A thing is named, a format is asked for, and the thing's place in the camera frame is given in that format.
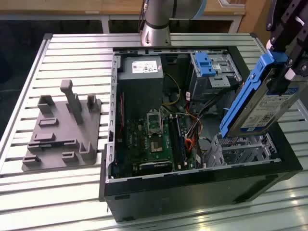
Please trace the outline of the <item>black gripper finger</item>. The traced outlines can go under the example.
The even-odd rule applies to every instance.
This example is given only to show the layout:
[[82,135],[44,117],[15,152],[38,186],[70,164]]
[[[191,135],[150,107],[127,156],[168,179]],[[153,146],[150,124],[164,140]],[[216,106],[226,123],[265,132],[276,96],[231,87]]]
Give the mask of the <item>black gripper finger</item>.
[[284,35],[287,46],[287,71],[285,79],[308,76],[308,26],[298,16],[287,25]]
[[301,28],[296,17],[302,10],[301,0],[271,0],[266,21],[266,30],[270,38],[266,49],[284,52]]

